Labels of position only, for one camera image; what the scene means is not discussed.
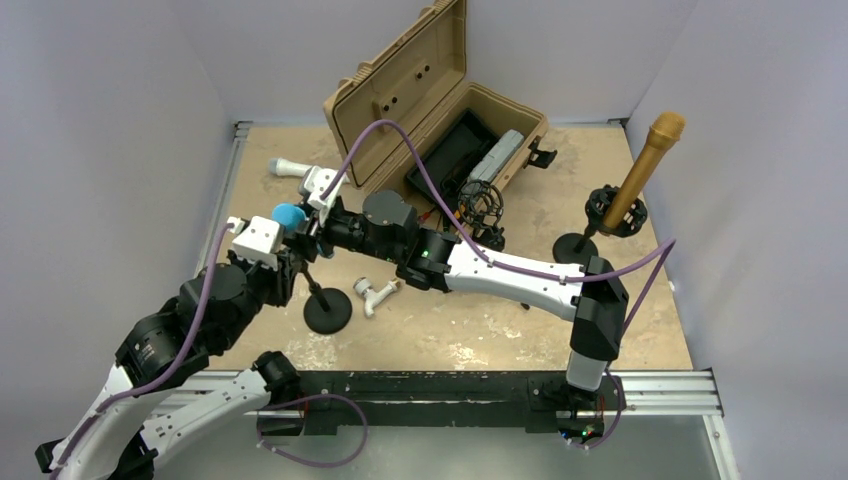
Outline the blue microphone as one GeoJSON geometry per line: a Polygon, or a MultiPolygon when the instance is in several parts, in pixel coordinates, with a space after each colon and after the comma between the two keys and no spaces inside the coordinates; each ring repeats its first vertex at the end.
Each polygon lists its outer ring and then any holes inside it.
{"type": "Polygon", "coordinates": [[[281,226],[284,233],[291,233],[307,220],[307,214],[299,205],[281,203],[273,208],[271,219],[281,226]]]}

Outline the black round-base clip stand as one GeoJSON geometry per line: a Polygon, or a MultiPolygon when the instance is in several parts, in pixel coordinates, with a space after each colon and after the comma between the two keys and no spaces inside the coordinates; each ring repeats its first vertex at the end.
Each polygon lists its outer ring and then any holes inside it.
{"type": "Polygon", "coordinates": [[[309,272],[308,264],[301,263],[299,273],[308,284],[309,297],[303,307],[306,326],[320,335],[333,335],[350,322],[353,306],[348,295],[337,288],[322,287],[309,272]]]}

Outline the white mesh-head microphone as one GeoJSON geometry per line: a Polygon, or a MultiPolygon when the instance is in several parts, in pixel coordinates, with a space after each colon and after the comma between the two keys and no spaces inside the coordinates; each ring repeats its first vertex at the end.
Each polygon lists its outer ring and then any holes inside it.
{"type": "Polygon", "coordinates": [[[271,158],[268,163],[269,172],[277,177],[302,178],[314,165],[294,162],[282,157],[271,158]]]}

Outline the black tripod shock mount stand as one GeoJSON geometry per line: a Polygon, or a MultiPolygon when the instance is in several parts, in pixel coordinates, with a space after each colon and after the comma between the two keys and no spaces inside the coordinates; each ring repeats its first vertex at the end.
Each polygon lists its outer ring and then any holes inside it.
{"type": "Polygon", "coordinates": [[[471,229],[474,242],[496,252],[504,249],[504,228],[499,225],[504,199],[496,186],[483,181],[466,181],[458,194],[458,208],[460,219],[471,229]]]}

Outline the black round-base shock mount stand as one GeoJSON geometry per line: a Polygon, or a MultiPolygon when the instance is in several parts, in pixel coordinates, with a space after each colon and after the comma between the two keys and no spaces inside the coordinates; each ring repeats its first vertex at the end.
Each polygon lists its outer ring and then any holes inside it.
{"type": "Polygon", "coordinates": [[[631,203],[623,218],[614,227],[604,224],[604,217],[618,191],[618,187],[604,185],[591,192],[585,203],[587,226],[583,233],[567,233],[557,238],[552,247],[552,255],[556,263],[586,264],[591,257],[598,256],[598,248],[592,241],[596,233],[627,238],[641,230],[648,219],[648,209],[639,198],[631,203]]]}

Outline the gold microphone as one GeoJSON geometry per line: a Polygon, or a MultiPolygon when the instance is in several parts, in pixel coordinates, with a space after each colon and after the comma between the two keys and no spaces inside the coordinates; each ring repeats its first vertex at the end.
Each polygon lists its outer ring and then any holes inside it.
{"type": "Polygon", "coordinates": [[[686,126],[683,115],[661,113],[648,130],[645,144],[603,217],[603,225],[614,229],[624,220],[666,153],[680,140],[686,126]]]}

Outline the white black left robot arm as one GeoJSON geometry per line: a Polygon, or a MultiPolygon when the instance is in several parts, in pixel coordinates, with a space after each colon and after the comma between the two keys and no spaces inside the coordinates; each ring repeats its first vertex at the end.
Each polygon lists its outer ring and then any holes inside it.
{"type": "Polygon", "coordinates": [[[225,263],[209,261],[135,324],[84,418],[67,437],[37,447],[41,471],[52,479],[151,479],[188,442],[230,418],[292,405],[302,392],[299,373],[283,353],[269,351],[224,387],[153,414],[211,357],[232,348],[264,306],[286,306],[303,269],[288,252],[251,261],[230,251],[225,263]]]}

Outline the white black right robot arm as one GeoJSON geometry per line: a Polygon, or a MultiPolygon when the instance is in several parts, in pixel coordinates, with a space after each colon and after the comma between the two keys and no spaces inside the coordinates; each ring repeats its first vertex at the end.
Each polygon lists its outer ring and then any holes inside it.
{"type": "Polygon", "coordinates": [[[603,258],[562,264],[492,252],[420,224],[394,191],[369,195],[361,212],[337,199],[327,210],[279,206],[274,216],[292,230],[288,245],[311,255],[343,248],[395,264],[397,277],[422,291],[488,294],[572,322],[561,392],[573,406],[599,396],[604,372],[619,356],[629,295],[603,258]]]}

